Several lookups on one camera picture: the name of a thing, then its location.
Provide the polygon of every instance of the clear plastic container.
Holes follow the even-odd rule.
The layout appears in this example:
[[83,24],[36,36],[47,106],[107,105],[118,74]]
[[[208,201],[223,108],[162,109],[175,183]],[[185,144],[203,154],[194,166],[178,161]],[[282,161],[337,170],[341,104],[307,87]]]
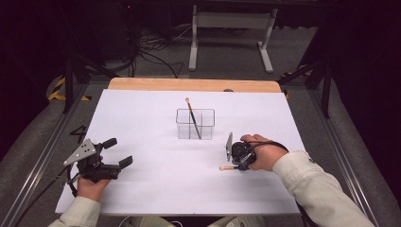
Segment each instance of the clear plastic container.
[[213,109],[178,109],[176,115],[179,139],[213,139],[215,110]]

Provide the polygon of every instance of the human hand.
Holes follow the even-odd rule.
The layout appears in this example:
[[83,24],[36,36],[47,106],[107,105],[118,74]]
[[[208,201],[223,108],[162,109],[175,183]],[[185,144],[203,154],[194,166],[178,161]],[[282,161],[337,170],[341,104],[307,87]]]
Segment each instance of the human hand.
[[[243,135],[241,136],[241,141],[246,141],[249,144],[255,145],[255,142],[269,142],[267,139],[259,134],[255,135]],[[256,161],[249,165],[252,170],[264,169],[267,171],[272,171],[274,164],[288,152],[283,148],[279,148],[274,145],[262,145],[254,148],[256,154]]]
[[79,177],[77,196],[81,196],[93,201],[100,201],[103,194],[103,189],[109,184],[111,180],[100,180],[94,183],[91,180]]

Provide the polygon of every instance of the white tabletop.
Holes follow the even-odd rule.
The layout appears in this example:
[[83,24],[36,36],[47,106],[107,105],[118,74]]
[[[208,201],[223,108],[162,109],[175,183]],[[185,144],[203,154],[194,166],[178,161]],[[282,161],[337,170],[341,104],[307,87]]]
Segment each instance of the white tabletop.
[[[177,109],[214,109],[212,140],[178,139]],[[282,93],[104,90],[86,138],[118,144],[102,151],[103,163],[133,163],[105,189],[101,213],[115,216],[260,215],[298,213],[294,199],[272,172],[220,171],[225,145],[243,134],[262,134],[289,150],[305,150]],[[57,213],[73,200],[65,187]]]

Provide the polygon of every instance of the stick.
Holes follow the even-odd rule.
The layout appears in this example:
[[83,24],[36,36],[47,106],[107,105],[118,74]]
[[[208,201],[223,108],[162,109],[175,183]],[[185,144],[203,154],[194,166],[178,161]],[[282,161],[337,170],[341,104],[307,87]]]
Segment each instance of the stick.
[[223,171],[223,170],[232,170],[232,169],[238,169],[238,166],[221,166],[219,169],[221,171]]
[[195,121],[195,116],[194,116],[194,113],[192,113],[191,104],[189,104],[189,97],[187,97],[187,98],[185,99],[185,101],[186,101],[186,103],[188,104],[188,109],[189,109],[189,112],[191,113],[192,120],[194,121],[195,130],[197,130],[198,137],[201,139],[200,132],[198,131],[197,122]]

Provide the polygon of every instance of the sleeve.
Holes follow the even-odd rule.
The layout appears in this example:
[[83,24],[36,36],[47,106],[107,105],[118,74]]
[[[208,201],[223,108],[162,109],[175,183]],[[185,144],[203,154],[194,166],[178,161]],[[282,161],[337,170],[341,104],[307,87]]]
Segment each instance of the sleeve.
[[273,166],[295,200],[319,226],[374,226],[342,192],[337,179],[315,164],[305,151],[293,151]]
[[95,227],[100,212],[100,202],[76,197],[68,209],[49,227]]

